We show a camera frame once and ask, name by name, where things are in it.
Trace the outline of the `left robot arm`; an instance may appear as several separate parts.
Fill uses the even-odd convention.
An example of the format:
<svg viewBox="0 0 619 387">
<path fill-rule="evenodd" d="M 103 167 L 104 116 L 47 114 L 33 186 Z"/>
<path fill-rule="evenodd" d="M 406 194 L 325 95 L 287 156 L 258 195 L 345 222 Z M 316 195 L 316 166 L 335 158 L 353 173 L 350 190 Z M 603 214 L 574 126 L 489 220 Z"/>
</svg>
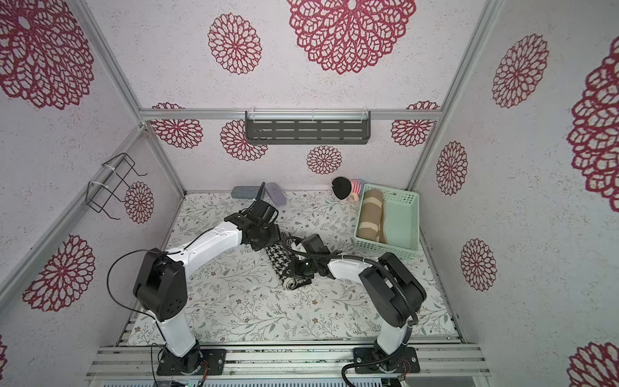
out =
<svg viewBox="0 0 619 387">
<path fill-rule="evenodd" d="M 189 243 L 167 252 L 153 249 L 145 253 L 133 294 L 147 315 L 155 319 L 169 354 L 183 359 L 199 350 L 185 315 L 190 277 L 238 246 L 245 244 L 259 251 L 277 243 L 278 215 L 275 206 L 256 199 Z"/>
</svg>

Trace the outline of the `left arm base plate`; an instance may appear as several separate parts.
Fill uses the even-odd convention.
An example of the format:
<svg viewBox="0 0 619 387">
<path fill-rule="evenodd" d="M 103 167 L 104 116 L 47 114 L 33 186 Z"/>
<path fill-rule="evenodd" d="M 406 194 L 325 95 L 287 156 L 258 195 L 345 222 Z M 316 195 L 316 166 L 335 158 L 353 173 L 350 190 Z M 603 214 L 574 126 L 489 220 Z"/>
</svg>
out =
<svg viewBox="0 0 619 387">
<path fill-rule="evenodd" d="M 183 357 L 174 356 L 168 349 L 161 355 L 156 369 L 157 376 L 180 377 L 204 375 L 220 376 L 226 362 L 227 351 L 222 348 L 192 350 Z"/>
</svg>

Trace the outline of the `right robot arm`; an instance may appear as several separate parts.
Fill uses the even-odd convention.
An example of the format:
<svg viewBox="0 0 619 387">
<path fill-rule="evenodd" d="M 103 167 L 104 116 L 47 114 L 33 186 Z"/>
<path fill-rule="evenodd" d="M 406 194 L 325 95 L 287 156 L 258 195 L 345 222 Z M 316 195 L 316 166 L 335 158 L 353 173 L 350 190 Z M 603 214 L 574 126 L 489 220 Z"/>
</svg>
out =
<svg viewBox="0 0 619 387">
<path fill-rule="evenodd" d="M 285 237 L 280 244 L 292 255 L 290 271 L 298 277 L 319 275 L 361 284 L 381 318 L 375 341 L 378 356 L 394 356 L 404 351 L 413 327 L 418 324 L 418 313 L 427 292 L 395 254 L 368 258 L 333 253 L 317 234 L 304 239 Z"/>
</svg>

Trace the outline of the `brown beige striped scarf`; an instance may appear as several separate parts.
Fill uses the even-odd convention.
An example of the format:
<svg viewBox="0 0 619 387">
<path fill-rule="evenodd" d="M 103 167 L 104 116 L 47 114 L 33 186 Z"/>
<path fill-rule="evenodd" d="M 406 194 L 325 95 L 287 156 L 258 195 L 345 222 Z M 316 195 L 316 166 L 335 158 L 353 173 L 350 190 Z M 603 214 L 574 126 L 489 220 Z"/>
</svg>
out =
<svg viewBox="0 0 619 387">
<path fill-rule="evenodd" d="M 384 228 L 385 199 L 377 189 L 364 192 L 359 213 L 356 236 L 363 240 L 386 243 Z"/>
</svg>

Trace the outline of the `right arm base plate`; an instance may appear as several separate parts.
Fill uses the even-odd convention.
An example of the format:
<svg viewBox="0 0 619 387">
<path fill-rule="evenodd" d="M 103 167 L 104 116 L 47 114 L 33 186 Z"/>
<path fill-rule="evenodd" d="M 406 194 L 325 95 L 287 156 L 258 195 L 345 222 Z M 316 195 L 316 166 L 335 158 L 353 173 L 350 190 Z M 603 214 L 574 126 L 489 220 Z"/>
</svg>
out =
<svg viewBox="0 0 619 387">
<path fill-rule="evenodd" d="M 380 348 L 354 348 L 353 361 L 357 373 L 408 374 L 421 371 L 417 352 L 409 346 L 391 355 L 386 355 Z"/>
</svg>

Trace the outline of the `black white knitted scarf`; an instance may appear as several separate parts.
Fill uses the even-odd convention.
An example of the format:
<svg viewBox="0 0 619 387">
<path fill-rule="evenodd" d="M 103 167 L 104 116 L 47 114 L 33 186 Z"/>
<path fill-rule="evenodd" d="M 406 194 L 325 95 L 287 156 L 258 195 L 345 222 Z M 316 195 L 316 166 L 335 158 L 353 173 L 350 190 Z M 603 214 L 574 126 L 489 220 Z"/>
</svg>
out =
<svg viewBox="0 0 619 387">
<path fill-rule="evenodd" d="M 272 268 L 275 271 L 281 285 L 285 290 L 295 290 L 301 286 L 301 280 L 297 279 L 290 272 L 292 261 L 289 252 L 282 248 L 279 243 L 273 244 L 265 249 Z"/>
</svg>

